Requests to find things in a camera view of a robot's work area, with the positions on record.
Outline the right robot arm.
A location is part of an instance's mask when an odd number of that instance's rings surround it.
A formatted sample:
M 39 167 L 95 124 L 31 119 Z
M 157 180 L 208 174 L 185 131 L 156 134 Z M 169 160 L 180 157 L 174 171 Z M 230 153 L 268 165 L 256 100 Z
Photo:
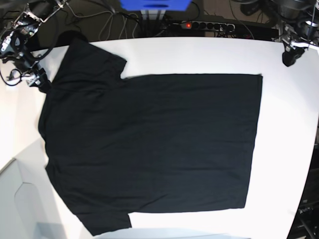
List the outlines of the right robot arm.
M 8 23 L 0 32 L 0 60 L 12 62 L 15 68 L 2 81 L 10 87 L 25 81 L 29 87 L 36 87 L 42 93 L 50 91 L 51 82 L 41 67 L 43 60 L 56 46 L 58 41 L 58 18 L 56 14 L 69 5 L 67 0 L 24 0 L 23 10 L 16 19 Z M 47 51 L 34 56 L 27 42 L 34 37 L 39 28 L 50 19 L 55 21 L 55 34 Z

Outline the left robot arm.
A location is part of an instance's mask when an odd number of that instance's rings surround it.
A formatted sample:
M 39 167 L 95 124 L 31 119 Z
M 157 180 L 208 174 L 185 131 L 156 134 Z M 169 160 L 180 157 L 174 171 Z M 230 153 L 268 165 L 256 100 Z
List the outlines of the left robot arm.
M 283 43 L 282 62 L 290 67 L 306 50 L 319 49 L 319 2 L 317 0 L 275 0 L 279 20 L 278 41 Z

